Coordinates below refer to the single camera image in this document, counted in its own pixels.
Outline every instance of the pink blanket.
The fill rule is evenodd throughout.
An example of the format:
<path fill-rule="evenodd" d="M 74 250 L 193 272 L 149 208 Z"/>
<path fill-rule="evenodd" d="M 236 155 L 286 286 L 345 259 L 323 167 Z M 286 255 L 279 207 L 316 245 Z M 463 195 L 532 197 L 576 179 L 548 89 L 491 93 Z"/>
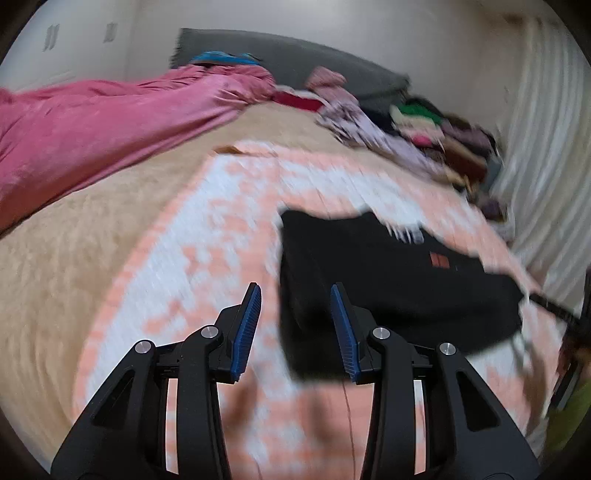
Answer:
<path fill-rule="evenodd" d="M 0 89 L 0 232 L 48 202 L 227 123 L 267 100 L 259 66 L 186 66 L 142 83 Z"/>

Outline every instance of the green cloth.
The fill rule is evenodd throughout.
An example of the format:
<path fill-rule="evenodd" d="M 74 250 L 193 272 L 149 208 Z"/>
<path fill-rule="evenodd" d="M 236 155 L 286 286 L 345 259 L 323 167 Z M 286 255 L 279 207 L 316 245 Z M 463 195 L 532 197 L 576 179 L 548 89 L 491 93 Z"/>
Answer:
<path fill-rule="evenodd" d="M 423 105 L 412 103 L 410 105 L 401 105 L 398 107 L 404 115 L 415 115 L 415 116 L 426 116 L 435 122 L 435 125 L 441 125 L 443 118 L 439 115 L 435 115 L 429 109 Z"/>
<path fill-rule="evenodd" d="M 561 451 L 581 424 L 591 406 L 591 380 L 577 387 L 563 411 L 548 412 L 544 456 Z"/>

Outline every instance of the white curtain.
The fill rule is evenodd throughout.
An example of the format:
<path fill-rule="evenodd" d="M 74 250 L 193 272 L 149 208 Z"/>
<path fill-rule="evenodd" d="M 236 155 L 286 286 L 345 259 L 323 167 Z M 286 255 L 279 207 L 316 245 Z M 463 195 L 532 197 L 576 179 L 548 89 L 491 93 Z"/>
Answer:
<path fill-rule="evenodd" d="M 564 26 L 528 19 L 524 29 L 493 193 L 515 212 L 515 254 L 550 298 L 577 308 L 591 264 L 591 69 Z"/>

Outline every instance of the white wall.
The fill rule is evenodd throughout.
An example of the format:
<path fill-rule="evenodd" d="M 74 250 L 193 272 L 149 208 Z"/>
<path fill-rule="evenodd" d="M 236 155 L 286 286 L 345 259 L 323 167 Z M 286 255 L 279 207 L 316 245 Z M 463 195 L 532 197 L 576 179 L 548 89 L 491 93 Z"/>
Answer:
<path fill-rule="evenodd" d="M 520 17 L 540 17 L 547 20 L 559 20 L 544 0 L 476 0 L 492 12 L 517 15 Z"/>
<path fill-rule="evenodd" d="M 142 0 L 129 78 L 166 71 L 181 27 L 302 38 L 408 73 L 414 91 L 464 113 L 490 29 L 474 0 Z"/>
<path fill-rule="evenodd" d="M 523 27 L 498 19 L 485 41 L 478 73 L 468 96 L 466 117 L 497 135 L 515 105 L 524 55 Z"/>
<path fill-rule="evenodd" d="M 0 86 L 36 88 L 71 80 L 124 80 L 139 0 L 48 0 L 25 26 L 0 65 Z M 115 40 L 103 43 L 117 22 Z M 56 46 L 43 51 L 47 28 L 60 24 Z"/>

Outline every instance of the light switch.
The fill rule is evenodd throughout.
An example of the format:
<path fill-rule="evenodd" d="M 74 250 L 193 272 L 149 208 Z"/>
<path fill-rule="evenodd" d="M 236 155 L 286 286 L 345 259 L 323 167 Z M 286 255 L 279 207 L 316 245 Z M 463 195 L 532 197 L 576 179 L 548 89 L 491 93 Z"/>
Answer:
<path fill-rule="evenodd" d="M 43 47 L 43 51 L 53 50 L 53 47 L 56 46 L 57 33 L 59 31 L 60 31 L 60 24 L 51 25 L 47 29 L 47 35 L 45 37 L 45 46 Z"/>
<path fill-rule="evenodd" d="M 103 43 L 110 43 L 115 39 L 117 35 L 117 24 L 116 23 L 109 23 L 107 24 L 107 32 L 105 34 L 105 39 Z"/>

